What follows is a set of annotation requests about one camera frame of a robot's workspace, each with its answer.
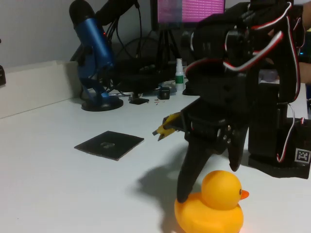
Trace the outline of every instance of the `duck beak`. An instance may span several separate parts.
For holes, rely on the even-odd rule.
[[[249,192],[242,190],[241,200],[248,198],[248,196],[249,196]]]

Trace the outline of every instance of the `white bottle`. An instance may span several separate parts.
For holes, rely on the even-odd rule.
[[[176,61],[175,83],[176,83],[177,91],[183,91],[185,89],[183,59],[181,58],[177,58],[177,61]]]

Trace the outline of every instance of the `desk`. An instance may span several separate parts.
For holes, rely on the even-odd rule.
[[[157,142],[152,132],[196,97],[158,105],[149,99],[143,105],[124,99],[122,108],[105,113],[85,112],[73,99],[1,119],[0,232],[180,233],[173,202],[188,144],[183,133]],[[307,117],[303,94],[294,108]],[[74,149],[108,130],[145,141],[118,162]],[[216,169],[230,171],[225,156],[209,159],[194,190]],[[236,175],[250,192],[240,202],[241,233],[310,232],[310,180],[276,179],[247,166]]]

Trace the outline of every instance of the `blue microphone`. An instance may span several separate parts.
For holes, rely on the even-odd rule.
[[[78,62],[80,82],[89,98],[82,104],[82,109],[98,112],[123,106],[121,99],[109,96],[104,87],[92,79],[99,72],[109,71],[114,66],[113,52],[92,7],[84,0],[75,0],[70,5],[69,14],[81,42],[71,61]],[[95,90],[95,96],[89,92],[91,88]]]

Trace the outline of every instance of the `yellow pliers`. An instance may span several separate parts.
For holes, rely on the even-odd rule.
[[[153,135],[157,135],[158,133],[160,134],[158,141],[162,140],[163,138],[167,137],[168,135],[171,135],[172,133],[176,131],[175,129],[172,129],[172,128],[166,129],[165,126],[171,121],[178,118],[179,116],[180,116],[180,113],[174,113],[174,114],[169,115],[164,121],[164,123],[156,131],[152,133]]]

